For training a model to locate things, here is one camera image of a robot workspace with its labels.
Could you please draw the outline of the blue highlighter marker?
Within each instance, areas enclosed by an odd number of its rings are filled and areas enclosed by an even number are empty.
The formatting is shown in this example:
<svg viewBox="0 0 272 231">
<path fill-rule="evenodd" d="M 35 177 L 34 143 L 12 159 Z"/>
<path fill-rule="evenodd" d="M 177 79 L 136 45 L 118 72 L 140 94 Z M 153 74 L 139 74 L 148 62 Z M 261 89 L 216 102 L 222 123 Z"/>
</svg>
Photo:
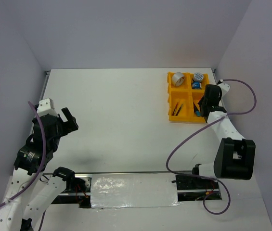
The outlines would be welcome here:
<svg viewBox="0 0 272 231">
<path fill-rule="evenodd" d="M 194 113 L 197 117 L 201 117 L 201 112 L 199 110 L 199 105 L 196 103 L 193 103 L 193 107 L 194 107 Z"/>
</svg>

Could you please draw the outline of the blue paint jar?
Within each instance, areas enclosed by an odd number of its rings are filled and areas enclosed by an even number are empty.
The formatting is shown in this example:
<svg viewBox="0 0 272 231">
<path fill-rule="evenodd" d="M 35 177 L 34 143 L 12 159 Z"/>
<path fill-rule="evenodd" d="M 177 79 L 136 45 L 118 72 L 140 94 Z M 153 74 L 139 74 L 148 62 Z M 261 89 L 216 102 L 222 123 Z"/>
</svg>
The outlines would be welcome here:
<svg viewBox="0 0 272 231">
<path fill-rule="evenodd" d="M 201 84 L 201 82 L 194 81 L 194 82 L 191 84 L 191 87 L 192 87 L 192 89 L 194 89 L 194 90 L 201 90 L 201 89 L 202 89 L 202 84 Z"/>
<path fill-rule="evenodd" d="M 204 75 L 202 73 L 196 72 L 193 76 L 194 82 L 202 82 L 204 80 Z"/>
</svg>

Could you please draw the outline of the red gel pen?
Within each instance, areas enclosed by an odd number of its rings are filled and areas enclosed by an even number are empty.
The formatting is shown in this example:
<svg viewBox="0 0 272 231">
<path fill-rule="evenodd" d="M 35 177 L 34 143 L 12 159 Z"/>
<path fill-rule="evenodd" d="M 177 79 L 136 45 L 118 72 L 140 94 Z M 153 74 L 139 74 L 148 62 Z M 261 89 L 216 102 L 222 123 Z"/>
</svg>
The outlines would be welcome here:
<svg viewBox="0 0 272 231">
<path fill-rule="evenodd" d="M 172 116 L 177 116 L 178 113 L 179 113 L 178 110 L 179 110 L 179 103 L 176 103 L 171 115 Z"/>
</svg>

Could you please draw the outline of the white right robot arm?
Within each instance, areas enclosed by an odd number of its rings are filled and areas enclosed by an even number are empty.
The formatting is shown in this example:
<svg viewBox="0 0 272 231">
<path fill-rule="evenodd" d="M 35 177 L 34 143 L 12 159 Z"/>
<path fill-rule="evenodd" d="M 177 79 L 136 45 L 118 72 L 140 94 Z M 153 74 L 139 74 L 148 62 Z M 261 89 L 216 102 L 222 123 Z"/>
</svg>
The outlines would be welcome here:
<svg viewBox="0 0 272 231">
<path fill-rule="evenodd" d="M 197 164 L 192 170 L 191 183 L 202 188 L 209 178 L 249 180 L 253 175 L 256 145 L 247 140 L 231 123 L 227 111 L 220 106 L 222 97 L 229 91 L 226 83 L 207 84 L 199 101 L 201 116 L 220 141 L 213 163 Z"/>
</svg>

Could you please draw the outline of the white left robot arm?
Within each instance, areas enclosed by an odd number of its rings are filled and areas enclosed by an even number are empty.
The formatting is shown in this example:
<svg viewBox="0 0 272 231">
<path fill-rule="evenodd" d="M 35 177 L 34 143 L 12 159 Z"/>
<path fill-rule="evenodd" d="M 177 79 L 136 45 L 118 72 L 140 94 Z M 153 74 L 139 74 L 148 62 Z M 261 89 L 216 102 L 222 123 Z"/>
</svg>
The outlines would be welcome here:
<svg viewBox="0 0 272 231">
<path fill-rule="evenodd" d="M 66 121 L 53 109 L 34 108 L 33 112 L 33 132 L 17 153 L 12 180 L 0 204 L 0 231 L 32 231 L 60 193 L 86 193 L 90 189 L 90 183 L 77 178 L 74 171 L 58 167 L 42 190 L 32 194 L 57 151 L 60 139 L 78 130 L 76 119 L 68 108 L 62 109 Z"/>
</svg>

